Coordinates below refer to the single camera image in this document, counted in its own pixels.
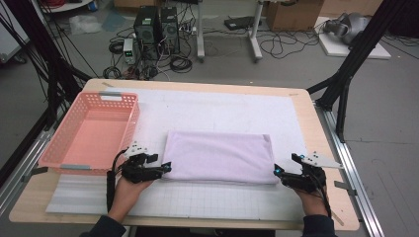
desk leg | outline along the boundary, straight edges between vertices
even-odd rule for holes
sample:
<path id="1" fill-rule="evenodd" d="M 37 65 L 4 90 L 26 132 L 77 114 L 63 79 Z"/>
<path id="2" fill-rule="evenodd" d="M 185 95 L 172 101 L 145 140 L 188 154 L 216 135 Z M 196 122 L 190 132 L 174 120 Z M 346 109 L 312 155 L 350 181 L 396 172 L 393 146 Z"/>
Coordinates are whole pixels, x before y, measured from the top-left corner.
<path id="1" fill-rule="evenodd" d="M 255 22 L 253 23 L 253 29 L 249 32 L 250 42 L 252 44 L 253 51 L 255 52 L 255 62 L 262 59 L 262 52 L 259 47 L 259 43 L 256 40 L 256 34 L 258 33 L 259 21 L 262 15 L 263 1 L 258 1 L 255 12 Z"/>
<path id="2" fill-rule="evenodd" d="M 204 62 L 206 55 L 204 50 L 204 32 L 203 32 L 203 0 L 198 1 L 198 28 L 197 28 L 197 52 L 200 62 Z"/>

basket handle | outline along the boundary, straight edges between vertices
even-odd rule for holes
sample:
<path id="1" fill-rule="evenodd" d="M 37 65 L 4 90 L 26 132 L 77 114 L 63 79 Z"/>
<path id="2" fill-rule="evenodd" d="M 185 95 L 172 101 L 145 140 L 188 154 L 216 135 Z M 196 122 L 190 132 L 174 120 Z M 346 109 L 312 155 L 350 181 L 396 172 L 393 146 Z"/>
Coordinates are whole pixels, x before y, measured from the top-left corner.
<path id="1" fill-rule="evenodd" d="M 121 92 L 99 92 L 102 101 L 122 101 L 123 94 Z"/>

pink plastic basket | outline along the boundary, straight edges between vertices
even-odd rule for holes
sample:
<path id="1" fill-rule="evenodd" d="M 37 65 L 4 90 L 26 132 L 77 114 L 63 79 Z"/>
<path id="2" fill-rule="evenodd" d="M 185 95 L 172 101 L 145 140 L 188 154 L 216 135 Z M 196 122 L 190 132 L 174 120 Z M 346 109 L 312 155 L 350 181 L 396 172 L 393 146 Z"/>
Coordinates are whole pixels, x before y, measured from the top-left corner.
<path id="1" fill-rule="evenodd" d="M 39 164 L 58 173 L 105 175 L 131 142 L 139 117 L 133 93 L 81 92 Z"/>

purple cloth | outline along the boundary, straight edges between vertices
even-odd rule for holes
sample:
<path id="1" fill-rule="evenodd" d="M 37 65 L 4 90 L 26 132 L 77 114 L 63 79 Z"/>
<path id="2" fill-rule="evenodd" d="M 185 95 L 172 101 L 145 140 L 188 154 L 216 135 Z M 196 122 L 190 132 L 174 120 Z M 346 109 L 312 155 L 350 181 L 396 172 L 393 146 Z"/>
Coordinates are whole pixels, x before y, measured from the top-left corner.
<path id="1" fill-rule="evenodd" d="M 163 178 L 277 184 L 271 138 L 266 134 L 170 131 L 163 163 L 172 171 Z"/>

wooden table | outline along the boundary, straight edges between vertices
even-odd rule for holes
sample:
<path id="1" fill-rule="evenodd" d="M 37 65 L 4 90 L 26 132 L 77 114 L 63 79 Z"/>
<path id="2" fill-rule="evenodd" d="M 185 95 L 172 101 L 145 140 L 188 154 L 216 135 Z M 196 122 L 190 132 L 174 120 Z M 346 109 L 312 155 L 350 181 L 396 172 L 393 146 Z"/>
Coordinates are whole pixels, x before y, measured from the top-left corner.
<path id="1" fill-rule="evenodd" d="M 108 87 L 290 97 L 293 100 L 307 151 L 310 152 L 315 150 L 327 157 L 333 157 L 313 103 L 308 93 L 302 89 L 92 79 L 86 84 L 84 90 L 103 91 Z M 325 172 L 327 175 L 327 192 L 329 195 L 330 205 L 332 206 L 332 210 L 334 212 L 333 219 L 335 220 L 336 230 L 357 230 L 360 224 L 347 192 L 334 187 L 334 181 L 342 182 L 342 177 L 339 171 L 334 169 L 325 169 Z M 59 174 L 56 174 L 53 171 L 33 176 L 10 212 L 10 220 L 14 222 L 35 223 L 96 223 L 99 218 L 98 215 L 56 214 L 45 212 L 55 190 L 56 184 L 58 183 L 58 179 Z M 128 216 L 124 225 L 263 229 L 302 228 L 301 222 L 294 223 L 289 221 L 220 220 L 137 216 Z"/>

